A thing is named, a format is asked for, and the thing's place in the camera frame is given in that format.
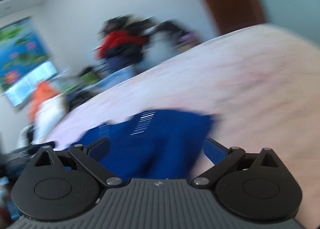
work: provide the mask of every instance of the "gray ribbed base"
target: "gray ribbed base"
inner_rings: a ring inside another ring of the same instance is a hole
[[[294,219],[258,225],[226,212],[209,190],[185,180],[132,179],[108,189],[87,213],[64,222],[36,222],[22,217],[12,229],[303,229]]]

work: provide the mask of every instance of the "colorful poster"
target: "colorful poster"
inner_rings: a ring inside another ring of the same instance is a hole
[[[0,86],[4,91],[48,59],[30,18],[0,29]]]

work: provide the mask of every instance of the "flower illustration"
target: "flower illustration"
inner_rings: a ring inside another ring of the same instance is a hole
[[[5,75],[5,81],[8,84],[13,84],[14,82],[18,81],[18,79],[19,79],[19,74],[17,70],[12,70]]]
[[[37,44],[34,41],[30,41],[27,43],[27,49],[28,50],[33,50],[37,47]]]
[[[11,54],[9,55],[9,57],[10,57],[10,59],[14,59],[14,58],[17,57],[17,55],[18,55],[17,52],[13,52],[13,53],[11,53]]]

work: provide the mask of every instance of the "pink bedsheet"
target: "pink bedsheet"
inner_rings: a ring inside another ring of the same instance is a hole
[[[320,49],[270,25],[210,40],[96,96],[47,139],[66,148],[102,122],[148,109],[219,113],[211,137],[247,152],[271,147],[303,191],[297,215],[320,225]],[[202,156],[194,173],[212,164]]]

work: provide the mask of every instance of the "blue sweater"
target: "blue sweater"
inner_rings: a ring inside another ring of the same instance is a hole
[[[154,110],[88,130],[75,144],[109,137],[109,153],[94,159],[125,181],[188,178],[213,121],[191,112]]]

